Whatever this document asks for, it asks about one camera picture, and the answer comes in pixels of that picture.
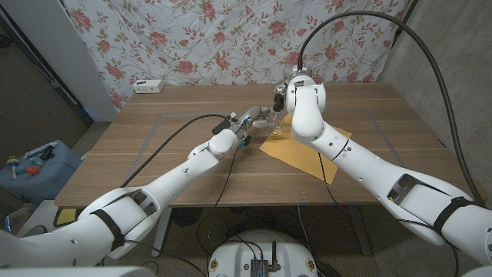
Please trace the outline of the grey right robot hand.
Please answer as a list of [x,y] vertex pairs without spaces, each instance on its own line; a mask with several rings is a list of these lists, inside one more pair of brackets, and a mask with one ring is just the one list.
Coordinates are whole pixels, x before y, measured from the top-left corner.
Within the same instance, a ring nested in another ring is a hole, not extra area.
[[288,90],[289,82],[299,75],[311,76],[311,70],[307,67],[299,69],[296,65],[285,66],[283,69],[283,80],[280,84],[276,85],[273,90],[273,95],[285,95]]

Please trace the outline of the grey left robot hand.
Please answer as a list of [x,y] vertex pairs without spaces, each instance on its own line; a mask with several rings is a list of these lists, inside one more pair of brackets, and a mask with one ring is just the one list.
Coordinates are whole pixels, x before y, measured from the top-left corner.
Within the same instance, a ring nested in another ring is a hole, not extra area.
[[249,128],[272,128],[274,131],[281,131],[280,112],[276,112],[271,107],[254,106],[248,109],[236,122],[231,123],[231,130],[238,137],[238,148],[249,145],[250,135],[247,134]]

